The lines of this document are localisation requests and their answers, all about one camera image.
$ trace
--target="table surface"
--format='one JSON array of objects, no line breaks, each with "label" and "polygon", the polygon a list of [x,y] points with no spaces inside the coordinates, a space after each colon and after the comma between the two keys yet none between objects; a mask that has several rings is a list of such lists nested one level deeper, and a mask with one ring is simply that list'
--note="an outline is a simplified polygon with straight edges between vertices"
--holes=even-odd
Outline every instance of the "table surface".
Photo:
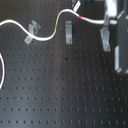
[{"label": "table surface", "polygon": [[[38,36],[46,37],[65,8],[71,8],[71,1],[1,0],[0,21],[13,19],[28,29],[34,20],[41,25]],[[78,13],[103,19],[104,3],[82,3]],[[72,45],[65,43],[66,21],[73,25]],[[65,13],[53,39],[27,45],[19,27],[1,26],[6,78],[0,91],[0,128],[127,128],[128,76],[114,71],[113,42],[112,51],[105,53],[101,28]]]}]

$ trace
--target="cable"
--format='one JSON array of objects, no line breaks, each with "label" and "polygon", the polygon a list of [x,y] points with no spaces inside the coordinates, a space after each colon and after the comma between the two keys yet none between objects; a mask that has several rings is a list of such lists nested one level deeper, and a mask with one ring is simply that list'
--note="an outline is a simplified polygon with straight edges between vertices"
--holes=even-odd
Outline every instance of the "cable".
[{"label": "cable", "polygon": [[4,66],[4,60],[3,60],[1,53],[0,53],[0,60],[1,60],[1,64],[2,64],[2,78],[1,78],[1,82],[0,82],[0,90],[1,90],[3,83],[4,83],[4,79],[5,79],[5,66]]},{"label": "cable", "polygon": [[38,41],[48,41],[50,39],[52,39],[55,34],[56,34],[56,30],[57,30],[57,25],[58,25],[58,20],[60,18],[60,15],[62,13],[65,13],[65,12],[70,12],[72,14],[74,14],[76,17],[78,17],[79,19],[81,20],[84,20],[84,21],[87,21],[89,23],[92,23],[92,24],[104,24],[104,20],[92,20],[92,19],[89,19],[89,18],[86,18],[86,17],[82,17],[80,16],[79,14],[75,13],[73,10],[71,9],[64,9],[62,10],[58,16],[57,16],[57,19],[56,19],[56,24],[55,24],[55,29],[54,29],[54,32],[51,36],[49,37],[37,37],[35,35],[32,35],[31,33],[29,33],[21,24],[19,24],[18,22],[14,21],[14,20],[5,20],[5,21],[2,21],[0,22],[0,26],[4,25],[4,24],[7,24],[7,23],[13,23],[13,24],[16,24],[17,26],[19,26],[27,35],[29,35],[30,37],[32,37],[33,39],[35,40],[38,40]]}]

